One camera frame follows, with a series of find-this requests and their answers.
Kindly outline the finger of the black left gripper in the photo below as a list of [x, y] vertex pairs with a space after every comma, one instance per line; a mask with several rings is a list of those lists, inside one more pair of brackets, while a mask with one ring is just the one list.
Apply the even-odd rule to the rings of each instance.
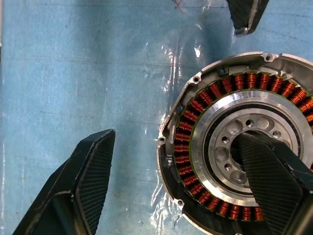
[[256, 30], [268, 2], [269, 0], [227, 0], [235, 36], [246, 36]]

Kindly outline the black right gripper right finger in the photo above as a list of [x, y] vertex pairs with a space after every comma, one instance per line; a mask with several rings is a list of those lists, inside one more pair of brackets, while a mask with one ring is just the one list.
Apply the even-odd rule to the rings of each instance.
[[237, 138], [250, 189], [273, 235], [313, 233], [313, 173], [282, 141], [252, 132]]

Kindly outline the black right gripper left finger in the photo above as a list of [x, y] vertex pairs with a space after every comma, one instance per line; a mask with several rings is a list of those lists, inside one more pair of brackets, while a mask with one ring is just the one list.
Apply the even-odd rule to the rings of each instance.
[[81, 140], [48, 178], [14, 234], [96, 234], [108, 191], [114, 142], [114, 129]]

